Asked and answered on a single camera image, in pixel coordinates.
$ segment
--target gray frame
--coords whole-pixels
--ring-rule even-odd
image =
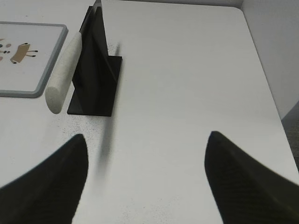
[[[63,27],[60,36],[56,42],[56,45],[52,51],[50,59],[43,71],[41,79],[39,80],[37,87],[34,91],[16,91],[16,90],[0,90],[0,97],[19,97],[19,98],[37,98],[43,94],[48,79],[51,75],[55,62],[58,58],[60,50],[63,46],[65,38],[68,33],[68,29],[64,24],[48,24],[48,23],[28,23],[28,22],[1,22],[0,24],[18,24],[18,25],[38,25],[38,26],[53,26]]]

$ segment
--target black plastic stand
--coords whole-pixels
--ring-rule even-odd
[[[89,7],[81,26],[82,52],[77,64],[68,114],[110,117],[122,57],[109,56],[101,7]]]

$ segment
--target cartoon drawing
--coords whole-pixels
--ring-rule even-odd
[[[23,43],[18,46],[17,52],[11,57],[10,61],[14,64],[20,63],[25,56],[35,57],[36,55],[27,55],[28,52],[38,52],[37,50],[29,50],[30,44]]]

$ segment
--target white foam roller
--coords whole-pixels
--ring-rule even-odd
[[[78,32],[56,63],[45,91],[48,108],[55,114],[61,112],[81,51],[82,36]]]

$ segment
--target white tabletop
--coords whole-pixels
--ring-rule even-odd
[[[58,2],[0,0],[0,21],[64,23],[68,43],[93,3]],[[44,96],[0,98],[0,185],[83,133],[90,168],[73,223],[220,224],[204,171],[212,130],[299,183],[240,10],[114,0],[103,10],[110,52],[123,56],[113,117],[67,115],[73,88],[59,115]]]

